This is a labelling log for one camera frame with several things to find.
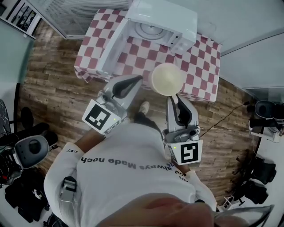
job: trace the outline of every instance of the foot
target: foot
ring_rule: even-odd
[[[139,112],[144,113],[145,115],[148,113],[150,108],[150,103],[145,101],[141,104]]]

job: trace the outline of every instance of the checkered tablecloth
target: checkered tablecloth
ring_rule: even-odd
[[[100,9],[95,15],[82,42],[76,62],[78,78],[109,81],[126,74],[142,75],[142,87],[150,90],[148,77],[161,63],[173,63],[183,72],[184,85],[180,94],[192,101],[214,102],[217,96],[221,45],[197,35],[197,41],[184,55],[175,55],[166,46],[144,39],[129,37],[112,75],[96,70],[97,62],[126,11]]]

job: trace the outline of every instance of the wood plank floor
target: wood plank floor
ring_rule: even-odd
[[[91,98],[104,87],[104,83],[86,83],[78,79],[73,65],[80,48],[80,40],[64,40],[45,22],[37,28],[33,53],[29,59],[25,83],[20,88],[18,114],[27,106],[34,115],[35,122],[46,122],[57,133],[58,145],[78,140],[88,129],[81,117]],[[220,79],[216,102],[194,102],[199,112],[202,128],[208,128],[224,118],[230,111],[240,106],[249,97],[232,84]],[[140,90],[130,110],[130,116],[138,110],[146,99],[150,101],[149,117],[161,129],[166,126],[166,98],[152,91]],[[235,110],[218,127],[231,130],[247,130],[249,115],[245,107]],[[200,179],[212,190],[221,202],[225,190],[231,188],[232,174],[238,167],[236,158],[244,159],[245,150],[252,152],[252,138],[248,132],[210,130],[203,136],[203,154],[199,166],[192,167]],[[47,171],[60,149],[53,150],[39,164]]]

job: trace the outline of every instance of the white shirt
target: white shirt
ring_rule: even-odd
[[[139,124],[121,124],[87,153],[67,143],[50,167],[44,190],[55,215],[61,215],[59,195],[63,179],[77,171],[82,192],[75,212],[81,227],[94,227],[100,221],[148,193],[169,193],[194,203],[205,201],[213,210],[216,200],[194,171],[184,176],[164,156],[161,135],[153,128]]]

